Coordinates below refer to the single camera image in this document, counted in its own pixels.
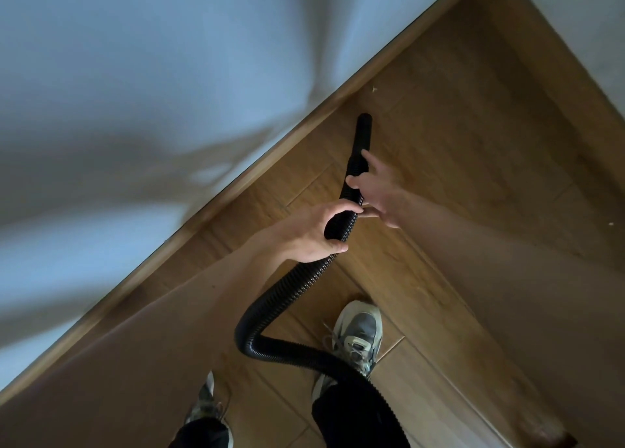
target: vacuum hose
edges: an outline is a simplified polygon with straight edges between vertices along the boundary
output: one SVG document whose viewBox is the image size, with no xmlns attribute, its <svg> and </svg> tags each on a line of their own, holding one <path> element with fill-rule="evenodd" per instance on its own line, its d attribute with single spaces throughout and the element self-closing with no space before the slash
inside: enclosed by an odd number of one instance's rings
<svg viewBox="0 0 625 448">
<path fill-rule="evenodd" d="M 348 161 L 346 176 L 358 176 L 369 171 L 369 165 L 361 155 L 361 151 L 363 149 L 369 150 L 371 123 L 371 115 L 360 114 L 358 116 L 354 145 Z M 360 191 L 348 187 L 346 183 L 343 183 L 340 198 L 351 200 L 359 205 L 363 204 L 363 196 Z M 347 241 L 356 218 L 357 214 L 352 211 L 345 211 L 334 216 L 326 225 L 325 238 Z M 298 263 L 289 273 L 258 297 L 246 310 L 234 331 L 237 348 L 246 356 L 254 359 L 306 367 L 330 376 L 339 384 L 349 384 L 357 390 L 369 392 L 375 400 L 376 406 L 379 407 L 379 421 L 384 427 L 390 427 L 390 433 L 385 434 L 385 445 L 409 447 L 406 435 L 384 397 L 370 381 L 347 362 L 329 352 L 262 335 L 262 332 L 273 320 L 317 281 L 335 258 L 336 254 L 332 254 L 316 262 Z"/>
</svg>

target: black pants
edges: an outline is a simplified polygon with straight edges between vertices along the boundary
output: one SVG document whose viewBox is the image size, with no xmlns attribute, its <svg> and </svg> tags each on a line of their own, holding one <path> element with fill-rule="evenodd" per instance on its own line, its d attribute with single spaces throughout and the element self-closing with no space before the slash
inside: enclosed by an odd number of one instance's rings
<svg viewBox="0 0 625 448">
<path fill-rule="evenodd" d="M 327 448 L 388 446 L 388 428 L 368 394 L 333 385 L 312 405 L 312 417 Z M 180 428 L 169 448 L 227 446 L 228 429 L 219 420 L 199 419 Z"/>
</svg>

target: shoe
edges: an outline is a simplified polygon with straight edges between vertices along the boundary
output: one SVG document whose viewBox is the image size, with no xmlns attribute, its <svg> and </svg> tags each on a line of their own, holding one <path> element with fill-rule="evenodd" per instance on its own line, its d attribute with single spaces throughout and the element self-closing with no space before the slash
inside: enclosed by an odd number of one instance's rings
<svg viewBox="0 0 625 448">
<path fill-rule="evenodd" d="M 213 396 L 214 393 L 215 375 L 211 371 L 208 373 L 205 383 L 199 390 L 196 403 L 193 405 L 186 418 L 184 419 L 184 424 L 186 425 L 189 422 L 193 422 L 194 420 L 203 418 L 217 419 L 228 429 L 228 448 L 232 448 L 232 446 L 234 445 L 234 441 L 232 439 L 232 431 L 224 420 L 224 417 L 226 416 L 226 411 L 228 410 L 228 405 L 226 405 L 226 408 L 224 409 L 221 402 L 217 402 L 215 400 L 215 397 Z"/>
<path fill-rule="evenodd" d="M 332 338 L 332 346 L 331 349 L 326 349 L 369 379 L 382 342 L 380 309 L 365 302 L 348 303 L 340 312 L 334 330 L 329 336 Z M 334 384 L 335 380 L 321 374 L 312 390 L 312 401 L 315 402 Z"/>
</svg>

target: wooden baseboard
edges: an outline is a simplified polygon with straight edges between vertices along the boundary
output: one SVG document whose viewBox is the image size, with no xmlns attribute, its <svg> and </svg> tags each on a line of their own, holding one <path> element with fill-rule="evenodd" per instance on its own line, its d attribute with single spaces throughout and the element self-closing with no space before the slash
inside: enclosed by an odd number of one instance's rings
<svg viewBox="0 0 625 448">
<path fill-rule="evenodd" d="M 171 255 L 180 249 L 195 233 L 206 225 L 219 211 L 239 196 L 249 185 L 281 159 L 295 144 L 302 140 L 309 132 L 343 104 L 349 96 L 358 91 L 375 75 L 377 75 L 393 58 L 410 46 L 423 32 L 425 32 L 445 12 L 456 5 L 460 0 L 438 0 L 420 17 L 406 27 L 378 54 L 360 68 L 339 89 L 332 93 L 315 110 L 296 125 L 284 138 L 267 151 L 252 166 L 246 169 L 221 193 L 215 196 L 197 214 L 191 217 L 183 226 L 167 239 L 127 278 L 116 286 L 109 294 L 100 300 L 87 314 L 72 326 L 58 341 L 29 365 L 15 380 L 0 392 L 0 404 L 5 403 L 15 394 L 30 385 L 55 361 L 69 350 L 82 336 L 112 310 L 119 302 L 126 298 L 152 272 L 160 267 Z"/>
<path fill-rule="evenodd" d="M 476 0 L 579 134 L 586 159 L 625 191 L 625 120 L 531 0 Z"/>
</svg>

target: white wall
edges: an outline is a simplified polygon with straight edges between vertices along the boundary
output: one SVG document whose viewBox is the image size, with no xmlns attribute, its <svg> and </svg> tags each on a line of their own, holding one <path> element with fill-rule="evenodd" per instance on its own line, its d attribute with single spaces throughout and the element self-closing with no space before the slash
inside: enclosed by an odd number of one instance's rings
<svg viewBox="0 0 625 448">
<path fill-rule="evenodd" d="M 625 116 L 625 0 L 532 0 Z"/>
<path fill-rule="evenodd" d="M 435 0 L 0 0 L 0 387 Z"/>
</svg>

